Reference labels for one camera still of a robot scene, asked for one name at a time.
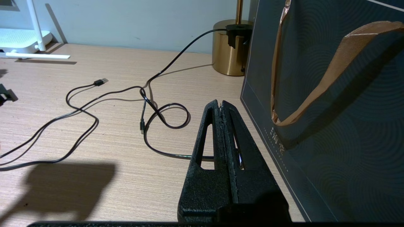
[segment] usb connector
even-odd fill
[[[101,85],[105,84],[106,82],[108,82],[108,80],[106,78],[104,78],[104,79],[101,79],[101,80],[94,81],[94,85],[95,86],[101,86]]]
[[[140,120],[140,132],[145,134],[145,121],[143,119]]]

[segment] black object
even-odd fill
[[[18,98],[11,89],[7,90],[4,85],[0,84],[0,106],[9,100],[15,102]]]
[[[214,170],[200,167],[208,126]],[[237,108],[223,101],[204,110],[178,204],[179,222],[287,222],[288,203]]]
[[[236,48],[236,36],[243,37],[243,44],[247,44],[251,39],[253,26],[249,24],[231,24],[226,26],[227,43]]]

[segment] black cable clip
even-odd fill
[[[7,90],[3,84],[0,84],[0,106],[9,100],[15,102],[18,100],[18,98],[11,89]]]
[[[243,44],[246,45],[250,39],[251,34],[253,33],[253,26],[249,24],[231,24],[226,26],[226,35],[228,39],[229,46],[236,48],[236,37],[243,37]]]

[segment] wooden desk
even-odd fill
[[[144,86],[175,57],[176,52],[56,44],[49,51],[71,55],[68,62],[0,59],[0,83],[12,89],[17,102],[0,107],[0,153],[31,137],[50,119],[71,112],[64,101],[75,87],[107,78],[109,82],[81,92],[72,104],[81,106],[109,91]],[[171,130],[155,119],[148,138],[157,149],[191,154],[205,105],[217,99],[235,105],[262,151],[289,202],[294,221],[303,221],[285,183],[240,102],[243,77],[217,73],[211,56],[185,53],[164,76],[151,84],[159,106],[178,102],[191,113],[189,125]],[[0,226],[26,226],[39,220],[177,221],[177,204],[188,160],[168,158],[143,142],[139,120],[143,102],[139,90],[110,95],[89,109],[98,128],[60,164],[30,166],[0,172]],[[147,107],[145,118],[152,114]],[[170,124],[181,124],[179,109],[164,112]],[[83,113],[54,123],[16,163],[62,157],[93,123]],[[205,154],[212,154],[208,131]],[[11,160],[24,150],[2,159]],[[202,166],[210,168],[212,163]]]

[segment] black cable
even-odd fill
[[[36,164],[45,164],[45,163],[51,164],[51,163],[57,163],[57,162],[63,161],[63,160],[66,159],[67,157],[69,157],[69,156],[74,152],[74,150],[80,145],[80,143],[98,126],[98,123],[99,123],[99,119],[98,119],[97,117],[95,117],[94,115],[92,115],[92,114],[86,112],[85,110],[82,110],[82,108],[76,108],[76,107],[70,105],[69,102],[68,102],[68,96],[69,96],[69,94],[70,94],[71,92],[73,92],[73,91],[75,91],[75,90],[77,90],[77,89],[80,89],[80,88],[86,88],[86,87],[90,87],[90,86],[93,86],[93,84],[74,88],[74,89],[70,90],[70,91],[68,92],[68,94],[66,95],[66,102],[67,102],[67,104],[68,104],[69,106],[71,106],[72,108],[76,109],[75,111],[73,111],[73,112],[71,112],[71,113],[68,113],[68,114],[65,114],[65,115],[62,115],[62,116],[59,116],[59,117],[57,117],[57,118],[52,119],[51,121],[49,121],[49,122],[47,122],[45,125],[43,125],[28,141],[26,141],[25,143],[19,145],[18,147],[14,148],[14,149],[12,149],[11,151],[9,151],[9,152],[7,152],[7,153],[5,153],[5,154],[3,154],[3,155],[0,156],[0,158],[2,158],[2,157],[4,157],[4,156],[6,156],[6,155],[8,155],[8,154],[10,154],[10,153],[12,153],[12,152],[14,152],[15,150],[21,148],[22,146],[28,144],[28,143],[29,143],[31,140],[33,140],[38,134],[41,134],[41,133],[43,132],[43,130],[46,129],[46,127],[48,127],[50,124],[54,123],[55,121],[58,121],[58,120],[60,120],[60,119],[64,119],[64,118],[70,117],[71,115],[73,115],[73,114],[75,114],[75,113],[77,113],[77,112],[79,112],[79,111],[85,112],[85,113],[87,113],[87,114],[93,116],[93,117],[95,118],[94,123],[91,125],[91,127],[90,127],[89,129],[87,129],[87,130],[78,138],[78,140],[74,143],[74,145],[72,146],[72,148],[71,148],[63,157],[61,157],[61,158],[59,158],[59,159],[57,159],[57,160],[52,160],[52,161],[33,161],[33,162],[26,162],[26,163],[22,163],[22,164],[13,165],[13,166],[3,167],[3,168],[0,168],[0,171],[9,171],[9,170],[14,170],[14,169],[17,169],[17,168],[22,168],[22,167],[31,166],[31,165],[36,165]]]
[[[168,69],[168,68],[169,68],[169,67],[170,67],[170,66],[171,66],[171,65],[172,65],[172,64],[173,64],[173,63],[174,63],[174,62],[175,62],[195,41],[197,41],[199,38],[203,37],[203,36],[206,35],[206,34],[209,34],[209,33],[211,33],[211,32],[216,32],[216,31],[226,31],[226,29],[213,29],[213,30],[210,30],[210,31],[208,31],[208,32],[205,32],[205,33],[203,33],[202,35],[200,35],[200,36],[198,36],[197,38],[195,38],[195,39],[194,39],[192,42],[190,42],[190,43],[189,43],[189,44],[188,44],[188,45],[187,45],[187,46],[186,46],[186,47],[185,47],[185,48],[184,48],[184,49],[163,69],[163,70],[161,70],[161,71],[158,72],[156,75],[154,75],[153,77],[151,77],[151,78],[146,82],[146,86],[145,86],[144,88],[148,87],[149,84],[150,84],[150,82],[151,82],[152,80],[156,79],[158,76],[160,76],[162,73],[164,73],[164,72],[165,72],[165,71],[166,71],[166,70],[167,70],[167,69]],[[35,132],[35,134],[34,134],[30,139],[28,139],[26,142],[24,142],[23,144],[19,145],[18,147],[14,148],[14,149],[12,149],[12,150],[10,150],[10,151],[8,151],[8,152],[6,152],[5,154],[0,155],[0,158],[3,158],[3,157],[5,157],[5,156],[11,154],[12,152],[14,152],[14,151],[20,149],[21,147],[27,145],[27,144],[28,144],[29,142],[31,142],[34,138],[36,138],[35,141],[31,144],[31,146],[28,147],[28,149],[27,149],[24,153],[22,153],[19,157],[15,158],[15,159],[12,160],[12,161],[9,161],[9,162],[7,162],[7,163],[0,164],[0,165],[5,165],[5,164],[8,164],[8,163],[11,163],[11,162],[13,162],[13,161],[19,159],[21,156],[23,156],[23,155],[33,146],[33,144],[39,139],[39,136],[42,134],[42,132],[43,132],[49,125],[51,125],[52,123],[54,123],[54,122],[56,122],[56,121],[58,121],[58,120],[61,120],[61,119],[64,119],[64,118],[73,116],[74,114],[76,114],[76,113],[78,113],[78,112],[84,112],[84,113],[88,114],[89,116],[91,116],[92,118],[94,118],[95,121],[94,121],[94,123],[92,124],[92,126],[91,126],[89,129],[87,129],[87,130],[79,137],[79,139],[74,143],[74,145],[72,146],[72,148],[69,150],[68,153],[66,153],[62,158],[59,158],[59,159],[57,159],[57,160],[53,160],[53,161],[33,161],[33,162],[26,162],[26,163],[22,163],[22,164],[18,164],[18,165],[13,165],[13,166],[8,166],[8,167],[0,168],[0,171],[13,170],[13,169],[17,169],[17,168],[21,168],[21,167],[25,167],[25,166],[30,166],[30,165],[35,165],[35,164],[57,163],[57,162],[60,162],[60,161],[62,161],[62,160],[64,160],[64,159],[66,159],[67,157],[69,157],[69,156],[74,152],[74,150],[80,145],[80,143],[82,143],[82,141],[83,141],[89,134],[91,134],[92,131],[95,130],[95,128],[96,128],[96,127],[98,126],[98,124],[99,124],[99,119],[98,119],[96,116],[94,116],[94,115],[90,114],[89,112],[87,112],[86,110],[84,110],[83,108],[85,108],[85,107],[88,106],[89,104],[93,103],[94,101],[96,101],[96,100],[98,100],[98,99],[100,99],[100,98],[102,98],[102,97],[104,97],[104,96],[106,96],[106,95],[115,94],[115,93],[121,93],[121,92],[125,92],[125,91],[127,91],[127,90],[134,89],[134,88],[139,88],[139,89],[140,89],[140,95],[141,95],[141,96],[143,97],[143,99],[145,100],[145,102],[144,102],[144,104],[143,104],[143,110],[142,110],[142,115],[141,115],[141,122],[144,121],[144,112],[145,112],[146,103],[148,103],[148,104],[152,107],[152,109],[154,110],[154,113],[152,114],[152,116],[150,117],[150,119],[147,121],[146,125],[143,125],[143,127],[144,127],[144,135],[143,135],[143,138],[144,138],[145,144],[146,144],[151,150],[153,150],[153,151],[155,151],[155,152],[157,152],[157,153],[159,153],[159,154],[165,155],[165,156],[174,157],[174,158],[183,158],[183,159],[184,159],[184,158],[185,158],[185,159],[190,159],[190,158],[191,158],[190,155],[171,154],[171,153],[166,153],[166,152],[159,151],[159,150],[153,148],[153,147],[148,143],[148,141],[147,141],[147,130],[148,130],[148,128],[149,128],[149,126],[150,126],[152,120],[153,120],[156,116],[158,116],[158,117],[160,118],[160,120],[163,122],[164,125],[166,125],[167,127],[171,128],[171,129],[183,128],[183,127],[185,127],[185,126],[188,124],[188,122],[189,122],[189,117],[190,117],[190,113],[188,112],[188,110],[186,109],[186,107],[183,106],[182,104],[179,104],[179,103],[169,103],[169,104],[166,104],[166,105],[162,106],[161,108],[157,109],[157,108],[155,107],[155,105],[147,98],[146,92],[145,92],[145,90],[143,89],[143,87],[140,87],[140,86],[132,86],[132,87],[126,88],[126,89],[124,89],[124,90],[105,93],[105,94],[103,94],[103,95],[101,95],[101,96],[99,96],[99,97],[97,97],[97,98],[95,98],[95,99],[89,101],[88,103],[86,103],[84,106],[82,106],[82,107],[80,107],[80,108],[75,107],[75,106],[73,106],[73,105],[70,104],[69,95],[70,95],[73,91],[75,91],[75,90],[77,90],[77,89],[81,89],[81,88],[87,88],[87,87],[90,87],[90,86],[100,86],[100,85],[104,84],[104,83],[107,82],[107,81],[108,81],[107,79],[97,80],[97,81],[95,81],[93,84],[85,85],[85,86],[80,86],[80,87],[77,87],[77,88],[74,88],[74,89],[70,90],[70,91],[67,93],[67,95],[66,95],[65,101],[66,101],[67,105],[69,105],[71,108],[75,109],[75,111],[70,112],[70,113],[68,113],[68,114],[65,114],[65,115],[62,115],[62,116],[59,116],[59,117],[57,117],[57,118],[52,119],[51,121],[49,121],[49,122],[47,122],[45,125],[43,125],[41,128],[39,128],[39,129]],[[182,109],[186,112],[186,114],[187,114],[187,118],[186,118],[185,122],[184,122],[183,124],[181,124],[180,126],[171,126],[171,125],[169,125],[169,124],[165,121],[164,117],[163,117],[162,114],[161,114],[161,112],[163,112],[163,111],[165,110],[165,108],[168,108],[168,107],[171,107],[171,106],[179,106],[179,107],[182,108]],[[208,159],[208,160],[212,160],[212,159],[213,159],[212,156],[203,156],[202,158],[203,158],[203,159]]]
[[[153,77],[151,77],[149,80],[147,80],[147,82],[146,82],[146,85],[144,86],[144,88],[147,88],[149,85],[150,85],[150,83],[154,80],[154,79],[156,79],[157,77],[159,77],[162,73],[164,73],[195,41],[197,41],[198,39],[200,39],[201,37],[203,37],[204,35],[207,35],[207,34],[209,34],[209,33],[211,33],[211,32],[218,32],[218,31],[226,31],[226,29],[213,29],[213,30],[210,30],[210,31],[207,31],[207,32],[205,32],[205,33],[203,33],[203,34],[201,34],[200,36],[198,36],[198,37],[196,37],[192,42],[190,42],[163,70],[161,70],[160,72],[158,72],[156,75],[154,75]],[[144,102],[144,105],[143,105],[143,111],[142,111],[142,117],[141,117],[141,127],[142,127],[142,123],[144,122],[144,119],[143,119],[143,114],[144,114],[144,111],[145,111],[145,108],[146,108],[146,102],[152,107],[152,109],[154,110],[154,113],[152,114],[152,116],[149,118],[149,120],[147,121],[147,123],[146,123],[146,125],[144,125],[144,123],[143,123],[143,125],[144,125],[144,127],[143,127],[143,129],[141,128],[141,130],[142,130],[142,132],[143,132],[143,139],[144,139],[144,142],[145,142],[145,144],[151,149],[151,150],[153,150],[153,151],[155,151],[156,153],[159,153],[159,154],[161,154],[161,155],[165,155],[165,156],[169,156],[169,157],[173,157],[173,158],[181,158],[181,159],[190,159],[192,156],[191,155],[180,155],[180,154],[171,154],[171,153],[166,153],[166,152],[162,152],[162,151],[159,151],[159,150],[157,150],[157,149],[155,149],[155,148],[153,148],[150,144],[149,144],[149,142],[147,141],[147,130],[149,129],[149,126],[150,126],[150,124],[151,124],[151,122],[153,121],[153,119],[156,117],[156,115],[158,115],[158,117],[161,119],[161,121],[167,126],[167,127],[169,127],[169,128],[171,128],[166,122],[165,122],[165,120],[160,116],[161,115],[161,111],[164,109],[164,108],[166,108],[166,107],[169,107],[169,106],[173,106],[173,105],[176,105],[176,106],[180,106],[182,109],[184,109],[184,111],[187,113],[187,119],[186,119],[186,121],[182,124],[182,125],[180,125],[180,126],[178,126],[178,127],[175,127],[175,128],[183,128],[183,127],[185,127],[186,125],[187,125],[187,123],[188,123],[188,120],[189,120],[189,116],[190,116],[190,113],[188,112],[188,110],[185,108],[185,106],[183,106],[183,105],[181,105],[181,104],[179,104],[179,103],[170,103],[170,104],[167,104],[167,105],[164,105],[164,106],[162,106],[161,108],[159,108],[159,109],[157,109],[155,106],[154,106],[154,104],[153,103],[151,103],[147,98],[146,98],[146,95],[145,95],[145,93],[144,93],[144,96],[142,95],[142,97],[145,99],[145,102]],[[202,157],[204,160],[213,160],[213,157],[212,156],[203,156]]]

